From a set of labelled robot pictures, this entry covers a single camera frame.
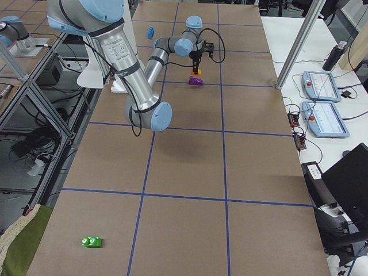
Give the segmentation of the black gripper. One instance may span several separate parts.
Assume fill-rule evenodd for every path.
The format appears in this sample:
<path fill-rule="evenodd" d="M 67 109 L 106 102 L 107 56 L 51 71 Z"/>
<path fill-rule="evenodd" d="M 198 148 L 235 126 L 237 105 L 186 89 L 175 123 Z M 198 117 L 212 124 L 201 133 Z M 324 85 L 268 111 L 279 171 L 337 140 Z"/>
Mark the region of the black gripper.
<path fill-rule="evenodd" d="M 199 68 L 201 51 L 191 51 L 189 57 L 192 60 L 192 68 Z"/>

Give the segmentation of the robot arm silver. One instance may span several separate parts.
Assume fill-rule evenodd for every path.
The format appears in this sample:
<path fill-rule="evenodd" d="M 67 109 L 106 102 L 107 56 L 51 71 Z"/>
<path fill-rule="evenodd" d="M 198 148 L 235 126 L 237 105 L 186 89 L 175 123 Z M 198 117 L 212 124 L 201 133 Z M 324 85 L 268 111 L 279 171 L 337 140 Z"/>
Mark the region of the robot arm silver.
<path fill-rule="evenodd" d="M 29 32 L 17 16 L 5 16 L 1 18 L 1 43 L 9 48 L 16 41 L 22 41 L 29 37 Z"/>
<path fill-rule="evenodd" d="M 128 122 L 134 127 L 165 130 L 173 110 L 152 88 L 171 53 L 185 57 L 196 46 L 204 46 L 202 19 L 190 16 L 181 35 L 157 39 L 152 56 L 142 68 L 123 30 L 123 1 L 48 1 L 47 5 L 50 27 L 98 41 L 128 92 L 125 106 Z"/>

